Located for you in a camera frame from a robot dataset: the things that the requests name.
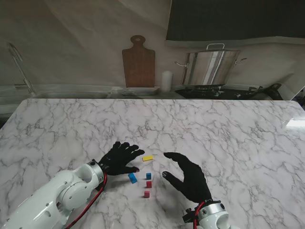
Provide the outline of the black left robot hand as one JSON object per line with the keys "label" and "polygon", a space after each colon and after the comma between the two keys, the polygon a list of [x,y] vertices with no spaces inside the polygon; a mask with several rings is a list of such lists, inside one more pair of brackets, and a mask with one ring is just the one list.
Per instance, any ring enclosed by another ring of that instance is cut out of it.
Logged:
{"label": "black left robot hand", "polygon": [[139,168],[128,167],[127,164],[144,153],[145,151],[137,145],[131,146],[128,142],[115,142],[110,151],[101,158],[98,164],[110,176],[136,173],[139,172]]}

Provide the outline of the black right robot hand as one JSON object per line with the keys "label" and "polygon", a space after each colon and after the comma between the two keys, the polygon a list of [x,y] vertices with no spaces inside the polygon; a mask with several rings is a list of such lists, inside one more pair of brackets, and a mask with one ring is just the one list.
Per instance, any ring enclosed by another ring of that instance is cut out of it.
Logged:
{"label": "black right robot hand", "polygon": [[165,152],[164,156],[178,163],[183,171],[183,181],[176,178],[168,171],[162,172],[162,176],[188,200],[201,204],[212,199],[211,192],[206,183],[202,169],[185,155],[176,152]]}

